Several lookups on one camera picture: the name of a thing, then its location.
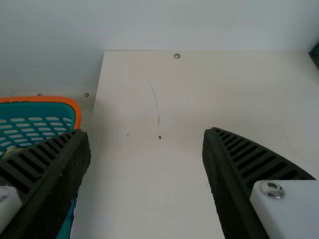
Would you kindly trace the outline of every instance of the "bolt head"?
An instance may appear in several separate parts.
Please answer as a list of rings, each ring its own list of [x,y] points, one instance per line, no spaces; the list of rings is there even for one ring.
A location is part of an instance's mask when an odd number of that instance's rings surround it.
[[[259,184],[259,188],[263,194],[271,198],[281,199],[285,195],[284,189],[274,181],[263,181]]]

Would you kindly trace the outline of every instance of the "white board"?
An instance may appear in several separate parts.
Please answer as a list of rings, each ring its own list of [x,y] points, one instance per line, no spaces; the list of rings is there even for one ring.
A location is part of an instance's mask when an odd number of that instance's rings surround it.
[[[72,238],[223,238],[201,159],[211,127],[319,177],[319,71],[306,53],[175,53],[105,52]]]

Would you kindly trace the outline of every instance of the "basket hole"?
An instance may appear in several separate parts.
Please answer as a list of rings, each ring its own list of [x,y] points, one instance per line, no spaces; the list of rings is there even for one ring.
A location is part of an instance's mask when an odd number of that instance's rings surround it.
[[[19,144],[19,146],[22,146],[22,147],[24,147],[24,146],[30,146],[30,145],[32,145],[32,143],[21,143],[21,144]]]
[[[4,133],[18,133],[18,130],[12,129],[12,130],[5,130]]]
[[[6,149],[8,150],[8,149],[11,149],[11,148],[15,148],[15,145],[11,145],[11,146],[7,147]]]
[[[0,129],[2,128],[12,128],[12,125],[10,124],[0,125]]]
[[[54,135],[54,133],[52,133],[52,132],[43,132],[42,134],[43,135]]]
[[[59,120],[57,117],[45,117],[47,120]]]
[[[69,119],[69,118],[63,118],[63,120],[64,120],[64,121],[68,121],[68,122],[72,122],[72,120]]]
[[[59,122],[51,122],[50,125],[53,125],[53,126],[63,126],[62,123],[59,123]]]
[[[40,123],[33,123],[35,126],[46,126],[46,123],[40,122]]]
[[[27,135],[27,136],[39,136],[38,133],[27,133],[26,135]]]
[[[10,138],[20,138],[23,137],[22,134],[14,134],[14,135],[9,135]]]
[[[18,126],[18,127],[28,127],[30,125],[28,123],[17,123],[16,126]]]
[[[23,132],[32,132],[35,131],[33,128],[23,128],[21,129]]]
[[[28,141],[28,140],[25,139],[25,138],[21,138],[21,139],[16,139],[16,140],[15,140],[15,142],[17,142],[17,143],[26,142],[26,141]]]
[[[12,122],[22,122],[24,121],[23,118],[13,118],[13,119],[10,119]]]
[[[38,140],[43,140],[43,138],[41,138],[41,137],[38,137],[38,138],[31,138],[31,140],[33,140],[33,141],[38,141]]]
[[[57,128],[54,128],[54,130],[56,130],[56,131],[66,131],[66,128],[57,127]]]
[[[38,130],[40,130],[40,131],[51,131],[50,128],[38,128]]]
[[[4,142],[4,143],[0,144],[0,146],[6,146],[8,144],[11,144],[11,142],[10,141]]]
[[[29,120],[30,121],[38,121],[38,120],[42,120],[42,118],[40,118],[40,117],[30,117]]]

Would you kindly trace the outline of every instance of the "teal plastic basket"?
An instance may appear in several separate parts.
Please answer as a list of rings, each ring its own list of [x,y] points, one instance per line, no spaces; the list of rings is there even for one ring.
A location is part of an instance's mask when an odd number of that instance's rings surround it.
[[[29,147],[74,129],[76,113],[64,103],[15,102],[0,104],[0,158],[10,148]],[[69,239],[73,200],[57,239]]]

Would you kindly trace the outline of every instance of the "white wall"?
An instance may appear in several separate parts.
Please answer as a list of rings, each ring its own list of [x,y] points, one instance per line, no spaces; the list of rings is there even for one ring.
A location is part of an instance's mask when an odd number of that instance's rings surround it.
[[[105,49],[309,51],[318,12],[318,0],[2,0],[0,94],[94,92]]]

